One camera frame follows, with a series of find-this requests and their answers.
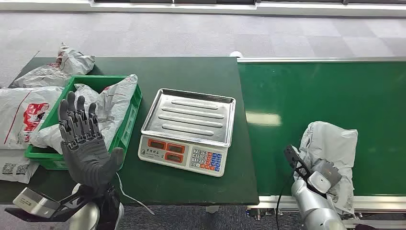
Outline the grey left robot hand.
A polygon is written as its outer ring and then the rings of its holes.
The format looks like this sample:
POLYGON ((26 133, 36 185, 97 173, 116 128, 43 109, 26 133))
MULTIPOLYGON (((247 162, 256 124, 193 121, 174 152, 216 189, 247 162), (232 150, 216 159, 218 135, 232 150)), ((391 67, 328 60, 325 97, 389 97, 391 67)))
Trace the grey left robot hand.
POLYGON ((61 100, 58 107, 60 146, 72 179, 99 189, 107 186, 119 171, 124 150, 120 147, 107 150, 95 113, 97 105, 91 103, 86 111, 84 103, 84 96, 76 97, 73 91, 61 100))

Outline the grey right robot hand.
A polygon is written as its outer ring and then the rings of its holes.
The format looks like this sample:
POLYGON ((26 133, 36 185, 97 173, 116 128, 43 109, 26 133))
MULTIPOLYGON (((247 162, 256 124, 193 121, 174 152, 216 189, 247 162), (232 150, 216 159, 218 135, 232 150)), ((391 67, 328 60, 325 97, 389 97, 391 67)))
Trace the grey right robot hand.
POLYGON ((312 179, 312 183, 316 184, 314 187, 317 187, 319 191, 322 188, 327 191, 329 188, 334 187, 342 178, 334 163, 326 159, 318 159, 312 167, 312 172, 316 174, 315 179, 312 179))

